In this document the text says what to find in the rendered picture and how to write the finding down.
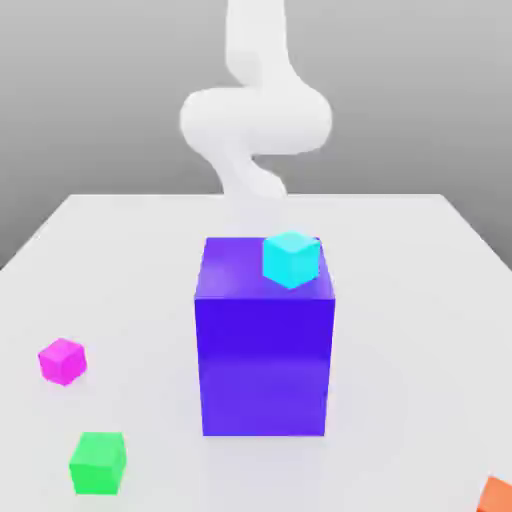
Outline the small magenta cube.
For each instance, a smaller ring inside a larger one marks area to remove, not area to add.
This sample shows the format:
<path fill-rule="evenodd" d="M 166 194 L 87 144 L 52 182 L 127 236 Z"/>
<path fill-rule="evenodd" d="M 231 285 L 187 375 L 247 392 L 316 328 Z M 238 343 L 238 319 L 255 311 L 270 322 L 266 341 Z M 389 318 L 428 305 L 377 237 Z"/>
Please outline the small magenta cube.
<path fill-rule="evenodd" d="M 82 344 L 59 338 L 38 353 L 42 376 L 53 383 L 67 386 L 87 370 Z"/>

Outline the small orange cube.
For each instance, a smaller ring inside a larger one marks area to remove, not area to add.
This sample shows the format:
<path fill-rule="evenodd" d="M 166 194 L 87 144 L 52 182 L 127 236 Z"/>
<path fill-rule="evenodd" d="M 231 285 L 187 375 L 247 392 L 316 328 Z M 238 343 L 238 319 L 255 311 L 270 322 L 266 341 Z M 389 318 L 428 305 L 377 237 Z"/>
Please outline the small orange cube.
<path fill-rule="evenodd" d="M 490 476 L 480 495 L 476 512 L 512 512 L 512 485 Z"/>

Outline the small cyan cube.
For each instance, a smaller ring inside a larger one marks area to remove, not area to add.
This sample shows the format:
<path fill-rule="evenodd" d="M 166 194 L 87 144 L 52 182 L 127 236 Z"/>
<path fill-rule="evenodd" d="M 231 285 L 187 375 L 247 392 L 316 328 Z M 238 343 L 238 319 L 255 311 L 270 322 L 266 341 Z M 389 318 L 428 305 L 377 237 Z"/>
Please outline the small cyan cube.
<path fill-rule="evenodd" d="M 321 242 L 296 231 L 267 237 L 262 243 L 263 276 L 287 289 L 297 288 L 319 275 Z"/>

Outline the large purple box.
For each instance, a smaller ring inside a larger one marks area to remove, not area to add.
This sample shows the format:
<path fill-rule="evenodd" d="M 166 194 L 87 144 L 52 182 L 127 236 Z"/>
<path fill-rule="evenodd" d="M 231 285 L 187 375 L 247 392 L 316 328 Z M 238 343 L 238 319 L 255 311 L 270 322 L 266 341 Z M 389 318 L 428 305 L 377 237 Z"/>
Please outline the large purple box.
<path fill-rule="evenodd" d="M 206 436 L 325 432 L 335 293 L 317 278 L 288 290 L 262 274 L 258 237 L 209 237 L 194 295 Z"/>

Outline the small green cube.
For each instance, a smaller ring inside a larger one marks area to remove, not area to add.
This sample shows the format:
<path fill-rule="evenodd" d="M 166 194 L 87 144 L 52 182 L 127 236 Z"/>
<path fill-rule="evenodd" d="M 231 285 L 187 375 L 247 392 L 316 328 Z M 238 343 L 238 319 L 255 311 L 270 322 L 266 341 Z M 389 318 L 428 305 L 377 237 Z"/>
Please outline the small green cube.
<path fill-rule="evenodd" d="M 127 455 L 121 432 L 83 432 L 69 461 L 79 495 L 117 495 Z"/>

